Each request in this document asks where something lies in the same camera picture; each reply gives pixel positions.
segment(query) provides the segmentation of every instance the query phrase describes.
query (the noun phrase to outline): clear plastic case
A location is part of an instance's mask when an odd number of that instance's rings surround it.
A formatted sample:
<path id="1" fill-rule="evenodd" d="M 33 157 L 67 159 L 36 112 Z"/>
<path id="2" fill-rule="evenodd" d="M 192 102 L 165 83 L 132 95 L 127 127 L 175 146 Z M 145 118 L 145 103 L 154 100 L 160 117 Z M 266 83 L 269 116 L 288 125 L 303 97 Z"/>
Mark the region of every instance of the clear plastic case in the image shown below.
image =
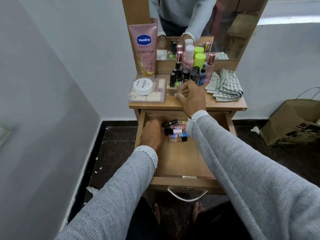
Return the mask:
<path id="1" fill-rule="evenodd" d="M 128 101 L 131 103 L 164 103 L 166 93 L 166 80 L 165 79 L 150 79 L 153 83 L 152 92 L 148 95 L 139 95 L 135 92 L 131 84 L 131 92 L 128 95 Z"/>

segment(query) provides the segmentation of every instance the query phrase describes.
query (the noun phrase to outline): white debris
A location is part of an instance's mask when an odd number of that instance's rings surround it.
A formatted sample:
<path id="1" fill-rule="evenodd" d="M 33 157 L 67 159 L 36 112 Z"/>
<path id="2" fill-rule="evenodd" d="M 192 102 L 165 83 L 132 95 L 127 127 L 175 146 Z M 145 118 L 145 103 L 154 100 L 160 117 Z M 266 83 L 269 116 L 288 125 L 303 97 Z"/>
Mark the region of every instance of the white debris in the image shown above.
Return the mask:
<path id="1" fill-rule="evenodd" d="M 86 187 L 86 190 L 88 190 L 93 196 L 95 196 L 96 194 L 98 194 L 99 190 L 94 188 L 94 187 Z"/>
<path id="2" fill-rule="evenodd" d="M 257 126 L 253 127 L 253 128 L 251 129 L 251 131 L 260 134 L 259 128 L 258 128 Z"/>

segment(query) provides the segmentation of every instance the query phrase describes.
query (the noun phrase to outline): metallic pink cap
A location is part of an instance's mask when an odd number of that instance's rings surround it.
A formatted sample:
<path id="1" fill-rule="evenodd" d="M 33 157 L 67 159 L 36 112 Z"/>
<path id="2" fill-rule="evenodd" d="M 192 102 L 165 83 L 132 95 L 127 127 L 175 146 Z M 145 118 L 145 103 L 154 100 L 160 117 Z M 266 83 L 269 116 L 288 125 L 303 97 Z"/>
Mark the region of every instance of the metallic pink cap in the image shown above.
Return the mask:
<path id="1" fill-rule="evenodd" d="M 205 48 L 204 48 L 204 51 L 205 52 L 210 52 L 210 47 L 211 47 L 211 42 L 210 41 L 207 41 L 206 43 L 205 43 Z"/>
<path id="2" fill-rule="evenodd" d="M 182 44 L 178 44 L 178 46 L 177 46 L 177 52 L 178 52 L 178 51 L 182 51 L 182 49 L 183 49 L 183 45 L 182 45 Z"/>
<path id="3" fill-rule="evenodd" d="M 177 58 L 176 61 L 182 62 L 182 56 L 183 56 L 183 51 L 182 50 L 178 51 L 176 54 L 176 58 Z"/>
<path id="4" fill-rule="evenodd" d="M 209 65 L 212 65 L 212 64 L 213 64 L 215 57 L 216 57 L 216 54 L 215 54 L 215 53 L 210 53 L 210 55 L 209 55 L 209 60 L 208 60 L 208 64 L 209 64 Z"/>

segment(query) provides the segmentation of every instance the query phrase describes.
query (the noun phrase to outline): hand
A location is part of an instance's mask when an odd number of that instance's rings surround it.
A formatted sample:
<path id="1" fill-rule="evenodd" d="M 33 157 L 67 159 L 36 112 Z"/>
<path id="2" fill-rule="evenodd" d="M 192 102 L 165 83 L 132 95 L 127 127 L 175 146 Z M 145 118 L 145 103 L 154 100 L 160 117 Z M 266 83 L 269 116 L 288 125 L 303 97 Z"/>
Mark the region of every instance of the hand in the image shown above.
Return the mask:
<path id="1" fill-rule="evenodd" d="M 159 120 L 149 120 L 143 128 L 140 138 L 140 146 L 149 146 L 158 154 L 163 143 L 165 134 Z"/>
<path id="2" fill-rule="evenodd" d="M 167 39 L 166 36 L 160 35 L 157 37 L 157 49 L 166 50 L 167 49 Z"/>
<path id="3" fill-rule="evenodd" d="M 192 38 L 190 35 L 184 34 L 184 35 L 182 35 L 181 39 L 178 41 L 178 44 L 182 44 L 183 47 L 184 47 L 185 41 L 186 41 L 187 39 L 192 39 L 192 40 L 193 40 L 193 38 Z"/>
<path id="4" fill-rule="evenodd" d="M 194 81 L 187 81 L 174 95 L 181 103 L 184 113 L 191 117 L 199 110 L 206 110 L 205 91 L 198 87 Z"/>

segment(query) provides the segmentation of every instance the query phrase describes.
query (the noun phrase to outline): drawer handle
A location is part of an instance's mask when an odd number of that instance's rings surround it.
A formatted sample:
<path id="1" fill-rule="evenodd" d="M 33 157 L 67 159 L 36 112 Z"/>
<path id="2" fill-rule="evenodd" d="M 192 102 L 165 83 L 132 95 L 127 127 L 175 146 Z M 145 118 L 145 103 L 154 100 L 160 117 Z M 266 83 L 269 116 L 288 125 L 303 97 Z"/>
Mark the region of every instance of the drawer handle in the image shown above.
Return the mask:
<path id="1" fill-rule="evenodd" d="M 179 200 L 182 200 L 182 201 L 185 201 L 185 202 L 194 202 L 198 199 L 200 199 L 202 196 L 204 196 L 208 191 L 203 191 L 201 194 L 199 194 L 196 198 L 194 199 L 184 199 L 184 198 L 181 198 L 180 196 L 176 195 L 174 192 L 172 192 L 171 190 L 167 189 L 174 197 L 176 197 L 177 199 Z"/>

